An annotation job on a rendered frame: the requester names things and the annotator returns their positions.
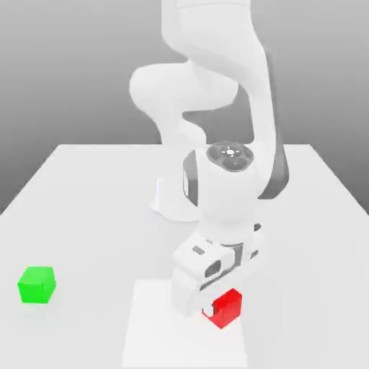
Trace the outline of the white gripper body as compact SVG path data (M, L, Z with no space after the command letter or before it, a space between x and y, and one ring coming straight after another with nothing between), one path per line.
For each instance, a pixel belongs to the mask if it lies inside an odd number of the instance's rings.
M183 316L191 316L230 289L239 289L245 281L245 268L238 267L221 279L200 290L201 283L176 267L172 275L171 301Z

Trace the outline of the small red cube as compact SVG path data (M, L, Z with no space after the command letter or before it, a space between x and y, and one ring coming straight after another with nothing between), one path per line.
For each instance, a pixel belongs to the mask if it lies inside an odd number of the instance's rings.
M213 316L202 314L219 329L223 329L240 316L241 302L242 294L232 288L212 302L215 308Z

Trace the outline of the small green cube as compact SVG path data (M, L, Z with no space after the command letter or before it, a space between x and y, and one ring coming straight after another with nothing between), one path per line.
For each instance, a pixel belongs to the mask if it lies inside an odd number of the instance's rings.
M17 286L23 303L47 304L56 287L53 268L29 266Z

